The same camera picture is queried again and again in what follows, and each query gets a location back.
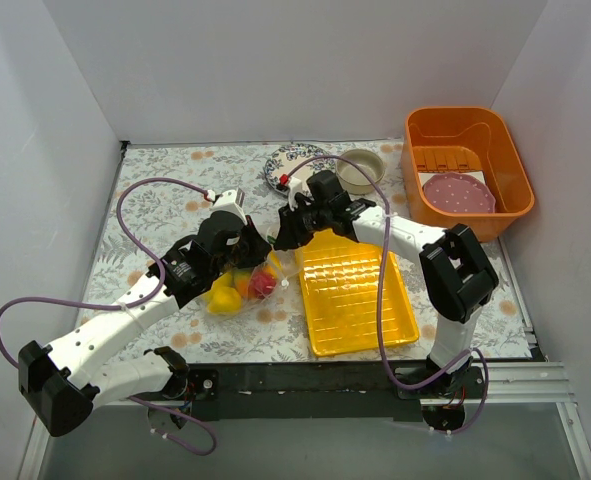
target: floral tablecloth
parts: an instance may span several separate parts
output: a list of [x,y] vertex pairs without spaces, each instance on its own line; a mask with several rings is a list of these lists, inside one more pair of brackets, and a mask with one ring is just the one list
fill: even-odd
[[[377,152],[387,163],[382,187],[394,210],[409,216],[400,168],[401,140],[319,143],[329,153],[349,148]],[[153,176],[167,176],[223,191],[241,187],[246,192],[244,209],[257,225],[277,222],[284,198],[264,181],[262,168],[278,144],[219,145],[211,147],[130,147],[125,155],[107,225],[100,241],[97,262],[86,299],[110,303],[147,269],[148,257],[126,238],[115,217],[118,196],[130,184]],[[376,195],[369,195],[379,202]],[[209,204],[194,192],[168,184],[135,190],[125,202],[124,218],[131,230],[158,255],[178,238],[197,230],[209,215]],[[473,344],[490,358],[530,357],[522,313],[507,274],[499,244],[485,245],[500,277],[492,302],[484,308]],[[399,259],[404,282],[420,330],[413,345],[389,349],[392,359],[423,359],[435,338],[436,312],[431,307],[418,267]],[[96,312],[82,311],[79,322]],[[317,360],[311,352],[299,280],[263,304],[226,318],[207,314],[196,302],[165,318],[128,344],[112,361],[129,360],[149,348],[170,345],[188,363],[306,362]],[[332,357],[330,360],[376,360],[375,350]]]

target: orange plastic bin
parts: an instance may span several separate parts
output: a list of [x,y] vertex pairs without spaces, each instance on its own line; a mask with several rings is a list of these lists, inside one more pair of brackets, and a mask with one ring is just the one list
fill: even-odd
[[[495,213],[450,213],[433,207],[419,172],[484,172]],[[402,172],[413,220],[451,228],[470,226],[477,238],[497,238],[535,202],[515,145],[502,118],[480,107],[428,107],[406,119]]]

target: red fruit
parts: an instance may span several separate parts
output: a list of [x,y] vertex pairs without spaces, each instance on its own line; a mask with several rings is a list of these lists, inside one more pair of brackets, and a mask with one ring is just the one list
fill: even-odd
[[257,298],[266,298],[277,285],[277,280],[270,273],[258,270],[253,273],[251,281],[248,285],[249,292],[255,292]]

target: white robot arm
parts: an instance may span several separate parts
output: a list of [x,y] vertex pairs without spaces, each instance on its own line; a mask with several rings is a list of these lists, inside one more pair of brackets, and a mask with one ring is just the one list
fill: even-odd
[[[351,200],[330,171],[313,175],[308,185],[311,197],[297,192],[279,210],[274,249],[299,248],[314,232],[327,228],[356,242],[383,244],[386,217],[381,207],[365,199]],[[208,291],[227,265],[254,267],[266,260],[271,246],[244,215],[242,202],[241,191],[217,197],[198,233],[179,240],[162,257],[165,288],[147,303],[126,308],[157,286],[156,264],[115,302],[123,307],[121,311],[102,313],[45,347],[33,341],[22,348],[20,391],[51,435],[70,432],[94,408],[114,400],[142,392],[161,392],[172,399],[186,392],[189,367],[169,347],[136,360],[105,363],[155,322]],[[481,306],[497,286],[497,275],[472,231],[464,226],[445,230],[394,216],[389,245],[397,255],[421,266],[439,313],[435,345],[427,359],[429,376],[470,347]],[[454,266],[453,260],[460,264]],[[457,388],[458,375],[469,363],[469,358],[463,358],[452,365],[439,388]]]

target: blue and white plate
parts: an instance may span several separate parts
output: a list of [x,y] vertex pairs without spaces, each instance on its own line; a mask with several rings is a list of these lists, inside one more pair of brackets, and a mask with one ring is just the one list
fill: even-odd
[[[280,177],[284,174],[290,173],[293,168],[299,165],[303,160],[319,157],[320,155],[328,155],[328,152],[315,145],[307,143],[291,143],[289,145],[284,145],[275,150],[266,161],[266,164],[264,165],[264,176],[266,177],[266,181],[276,191],[286,196],[288,192],[277,190]],[[332,158],[315,160],[300,168],[294,176],[302,180],[304,183],[304,191],[308,192],[306,179],[322,170],[331,170],[334,172],[335,160]]]

